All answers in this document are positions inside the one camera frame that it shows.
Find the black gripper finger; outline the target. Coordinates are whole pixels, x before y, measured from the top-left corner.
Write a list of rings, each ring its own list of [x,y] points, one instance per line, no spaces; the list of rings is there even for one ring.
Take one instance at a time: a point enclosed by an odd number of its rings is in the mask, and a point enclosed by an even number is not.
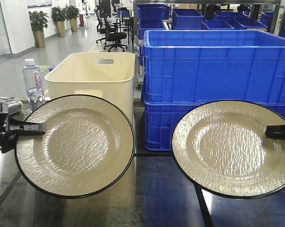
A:
[[[265,135],[271,139],[285,139],[285,125],[267,126]]]

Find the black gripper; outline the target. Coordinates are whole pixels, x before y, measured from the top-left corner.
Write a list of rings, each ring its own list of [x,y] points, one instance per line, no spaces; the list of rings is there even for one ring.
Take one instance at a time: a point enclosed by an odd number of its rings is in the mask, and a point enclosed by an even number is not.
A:
[[[18,136],[36,136],[46,133],[45,123],[23,122],[8,116],[11,114],[13,103],[0,102],[0,152],[2,154],[14,150]]]

